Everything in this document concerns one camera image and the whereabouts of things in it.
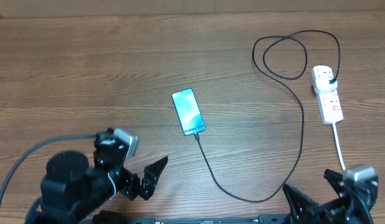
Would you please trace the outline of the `white charger plug adapter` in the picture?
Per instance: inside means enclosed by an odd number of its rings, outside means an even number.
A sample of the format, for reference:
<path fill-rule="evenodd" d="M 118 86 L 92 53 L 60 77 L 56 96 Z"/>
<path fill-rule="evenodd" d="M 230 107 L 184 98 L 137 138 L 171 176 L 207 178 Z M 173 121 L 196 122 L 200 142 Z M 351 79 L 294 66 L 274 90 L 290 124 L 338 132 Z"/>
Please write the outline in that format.
<path fill-rule="evenodd" d="M 318 78 L 315 77 L 313 80 L 313 89 L 316 93 L 326 93 L 330 91 L 335 91 L 338 87 L 338 82 L 330 83 L 330 79 L 326 78 Z"/>

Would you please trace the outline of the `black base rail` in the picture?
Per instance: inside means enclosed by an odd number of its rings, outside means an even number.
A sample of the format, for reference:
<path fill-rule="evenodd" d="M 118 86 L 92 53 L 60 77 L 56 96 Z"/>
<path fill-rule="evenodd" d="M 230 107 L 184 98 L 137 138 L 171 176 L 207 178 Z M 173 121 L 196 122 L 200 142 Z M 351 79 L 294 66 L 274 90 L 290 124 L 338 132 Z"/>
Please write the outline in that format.
<path fill-rule="evenodd" d="M 180 219 L 159 219 L 154 218 L 94 218 L 92 223 L 109 224 L 288 224 L 290 223 L 287 214 L 259 215 L 257 217 L 229 217 L 229 218 L 180 218 Z"/>

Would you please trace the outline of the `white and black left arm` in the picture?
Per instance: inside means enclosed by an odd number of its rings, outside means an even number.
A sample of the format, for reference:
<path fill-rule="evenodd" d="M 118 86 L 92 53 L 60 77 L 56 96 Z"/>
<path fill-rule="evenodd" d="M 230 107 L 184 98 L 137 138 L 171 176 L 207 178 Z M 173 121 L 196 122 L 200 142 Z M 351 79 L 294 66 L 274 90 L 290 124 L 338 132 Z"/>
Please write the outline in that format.
<path fill-rule="evenodd" d="M 95 152 L 91 167 L 87 157 L 77 151 L 55 155 L 40 184 L 42 197 L 32 204 L 25 222 L 82 223 L 118 192 L 130 200 L 138 196 L 149 200 L 168 157 L 146 166 L 142 179 L 124 168 L 124 160 L 124 156 Z"/>

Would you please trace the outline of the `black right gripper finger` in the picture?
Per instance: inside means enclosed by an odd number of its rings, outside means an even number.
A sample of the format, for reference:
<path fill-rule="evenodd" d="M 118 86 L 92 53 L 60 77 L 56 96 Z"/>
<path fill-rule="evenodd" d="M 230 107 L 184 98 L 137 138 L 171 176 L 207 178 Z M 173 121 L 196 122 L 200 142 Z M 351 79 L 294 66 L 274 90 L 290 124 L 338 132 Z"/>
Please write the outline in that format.
<path fill-rule="evenodd" d="M 284 184 L 282 189 L 290 206 L 290 223 L 309 223 L 318 203 L 289 184 Z"/>
<path fill-rule="evenodd" d="M 345 183 L 343 175 L 330 169 L 326 169 L 323 177 L 328 181 L 339 197 L 345 196 Z"/>

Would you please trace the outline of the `white power strip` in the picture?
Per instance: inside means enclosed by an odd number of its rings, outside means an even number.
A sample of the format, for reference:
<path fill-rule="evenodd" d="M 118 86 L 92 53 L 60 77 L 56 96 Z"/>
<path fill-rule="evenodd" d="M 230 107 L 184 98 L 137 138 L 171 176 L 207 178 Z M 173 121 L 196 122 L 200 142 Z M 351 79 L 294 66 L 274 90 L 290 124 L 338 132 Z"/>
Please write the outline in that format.
<path fill-rule="evenodd" d="M 332 69 L 325 65 L 314 66 L 311 70 L 311 75 L 312 80 L 314 80 L 315 77 L 328 77 L 330 79 L 330 83 L 334 83 L 336 81 L 334 80 Z M 321 122 L 323 124 L 336 124 L 343 120 L 343 112 L 337 89 L 326 93 L 316 93 L 316 99 L 320 111 Z"/>

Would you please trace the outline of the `blue Galaxy smartphone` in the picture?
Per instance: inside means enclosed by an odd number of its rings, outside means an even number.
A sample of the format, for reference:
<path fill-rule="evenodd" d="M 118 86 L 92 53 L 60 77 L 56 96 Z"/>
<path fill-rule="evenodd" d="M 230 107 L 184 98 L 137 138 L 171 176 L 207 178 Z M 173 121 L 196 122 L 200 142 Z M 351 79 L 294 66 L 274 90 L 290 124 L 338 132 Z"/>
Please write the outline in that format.
<path fill-rule="evenodd" d="M 185 136 L 206 130 L 206 124 L 191 88 L 175 92 L 171 97 Z"/>

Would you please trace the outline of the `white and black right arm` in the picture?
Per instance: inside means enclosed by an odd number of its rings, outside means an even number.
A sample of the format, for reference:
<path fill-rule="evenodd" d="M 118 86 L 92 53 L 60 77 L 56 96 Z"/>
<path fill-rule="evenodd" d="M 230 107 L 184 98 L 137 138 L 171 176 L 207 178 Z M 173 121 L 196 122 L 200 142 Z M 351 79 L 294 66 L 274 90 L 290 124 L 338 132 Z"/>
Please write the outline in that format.
<path fill-rule="evenodd" d="M 323 205 L 289 184 L 283 192 L 290 206 L 287 223 L 371 224 L 371 209 L 378 197 L 378 175 L 373 167 L 356 166 L 342 173 L 327 169 L 323 177 L 332 186 L 337 199 Z"/>

